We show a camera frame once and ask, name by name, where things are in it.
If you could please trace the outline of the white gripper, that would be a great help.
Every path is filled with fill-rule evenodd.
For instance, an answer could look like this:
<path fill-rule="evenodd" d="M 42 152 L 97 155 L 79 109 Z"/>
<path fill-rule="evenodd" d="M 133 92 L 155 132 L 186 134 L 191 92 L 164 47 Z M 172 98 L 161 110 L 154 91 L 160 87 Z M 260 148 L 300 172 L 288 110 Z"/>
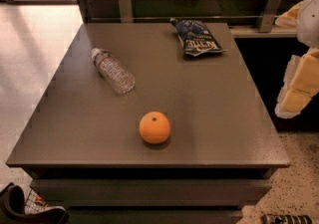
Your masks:
<path fill-rule="evenodd" d="M 275 114 L 293 118 L 319 93 L 319 0 L 295 4 L 275 20 L 275 25 L 296 27 L 298 41 L 310 47 L 302 57 L 291 57 L 277 98 Z"/>

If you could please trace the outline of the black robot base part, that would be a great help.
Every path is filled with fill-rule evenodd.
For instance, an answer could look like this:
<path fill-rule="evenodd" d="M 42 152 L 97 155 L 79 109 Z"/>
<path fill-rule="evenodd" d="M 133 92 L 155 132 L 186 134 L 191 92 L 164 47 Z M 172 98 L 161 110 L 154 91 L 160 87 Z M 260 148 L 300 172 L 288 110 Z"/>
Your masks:
<path fill-rule="evenodd" d="M 26 200 L 23 189 L 10 182 L 0 192 L 0 224 L 67 224 L 64 209 L 45 209 L 32 201 L 34 197 Z"/>

